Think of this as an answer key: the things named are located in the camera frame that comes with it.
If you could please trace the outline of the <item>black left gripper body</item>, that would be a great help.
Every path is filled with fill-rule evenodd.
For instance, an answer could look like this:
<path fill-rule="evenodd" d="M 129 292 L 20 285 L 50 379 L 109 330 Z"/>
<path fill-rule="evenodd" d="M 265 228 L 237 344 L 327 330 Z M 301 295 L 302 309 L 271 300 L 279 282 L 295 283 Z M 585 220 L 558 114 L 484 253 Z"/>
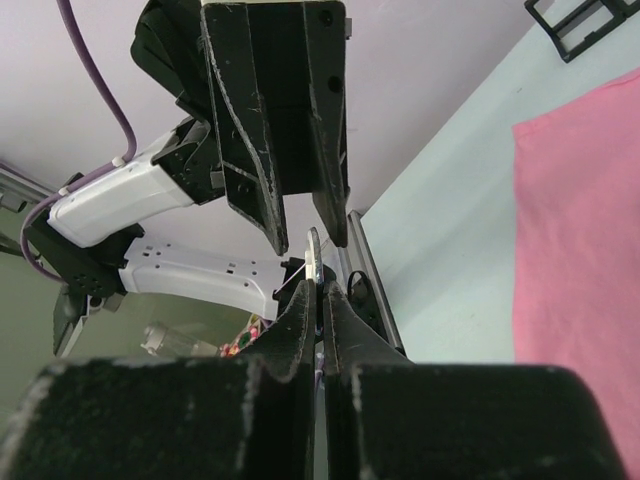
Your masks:
<path fill-rule="evenodd" d="M 311 3 L 244 3 L 262 122 L 252 140 L 261 165 L 283 195 L 308 194 L 318 169 L 312 141 L 310 46 L 320 7 Z"/>

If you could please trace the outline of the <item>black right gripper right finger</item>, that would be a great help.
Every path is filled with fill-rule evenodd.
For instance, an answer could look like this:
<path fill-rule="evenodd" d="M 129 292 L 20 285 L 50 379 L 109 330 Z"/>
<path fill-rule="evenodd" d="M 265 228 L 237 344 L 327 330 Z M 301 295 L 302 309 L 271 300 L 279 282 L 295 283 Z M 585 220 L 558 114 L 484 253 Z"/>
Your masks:
<path fill-rule="evenodd" d="M 601 409 L 549 365 L 416 364 L 353 310 L 323 298 L 333 479 L 621 479 Z"/>

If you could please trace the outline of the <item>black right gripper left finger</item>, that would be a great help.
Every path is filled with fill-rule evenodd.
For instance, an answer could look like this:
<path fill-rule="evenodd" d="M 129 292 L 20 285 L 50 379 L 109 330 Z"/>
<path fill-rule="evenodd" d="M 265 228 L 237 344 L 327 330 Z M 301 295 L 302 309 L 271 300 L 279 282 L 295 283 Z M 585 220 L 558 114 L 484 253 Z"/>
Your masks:
<path fill-rule="evenodd" d="M 5 479 L 309 479 L 317 288 L 232 357 L 45 368 L 1 443 Z"/>

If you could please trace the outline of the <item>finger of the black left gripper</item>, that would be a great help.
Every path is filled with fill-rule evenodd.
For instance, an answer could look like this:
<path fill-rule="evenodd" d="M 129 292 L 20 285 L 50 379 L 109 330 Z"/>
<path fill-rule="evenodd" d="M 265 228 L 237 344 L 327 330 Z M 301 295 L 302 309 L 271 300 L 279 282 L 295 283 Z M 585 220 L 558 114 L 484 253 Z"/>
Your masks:
<path fill-rule="evenodd" d="M 201 27 L 227 202 L 282 256 L 289 248 L 283 194 L 258 86 L 249 5 L 203 2 Z"/>
<path fill-rule="evenodd" d="M 302 3 L 308 60 L 313 202 L 335 246 L 348 243 L 344 179 L 346 145 L 346 10 L 340 1 Z"/>

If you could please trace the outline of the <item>round portrait pin badge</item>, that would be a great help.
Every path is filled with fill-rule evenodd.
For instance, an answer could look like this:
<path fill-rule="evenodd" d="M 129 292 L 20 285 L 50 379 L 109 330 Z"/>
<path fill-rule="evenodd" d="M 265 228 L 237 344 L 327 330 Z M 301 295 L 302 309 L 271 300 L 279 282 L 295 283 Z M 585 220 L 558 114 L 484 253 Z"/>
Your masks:
<path fill-rule="evenodd" d="M 323 243 L 319 232 L 316 227 L 311 227 L 307 233 L 304 264 L 285 277 L 283 284 L 274 291 L 274 295 L 280 294 L 301 273 L 304 273 L 306 280 L 312 280 L 316 286 L 322 285 L 324 283 L 322 250 Z"/>

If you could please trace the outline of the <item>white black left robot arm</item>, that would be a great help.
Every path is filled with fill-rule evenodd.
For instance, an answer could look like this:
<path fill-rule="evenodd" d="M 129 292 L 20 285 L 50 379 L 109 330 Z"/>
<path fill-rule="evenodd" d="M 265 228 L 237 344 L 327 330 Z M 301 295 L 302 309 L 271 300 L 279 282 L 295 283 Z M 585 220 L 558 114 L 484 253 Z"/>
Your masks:
<path fill-rule="evenodd" d="M 20 232 L 25 259 L 59 282 L 53 351 L 129 294 L 168 294 L 274 321 L 290 278 L 285 200 L 308 194 L 328 240 L 348 243 L 346 43 L 340 1 L 151 1 L 135 64 L 184 119 L 146 148 L 100 74 L 69 2 L 72 43 L 124 131 L 125 152 L 41 201 Z M 273 256 L 233 257 L 160 231 L 158 217 L 224 200 Z"/>

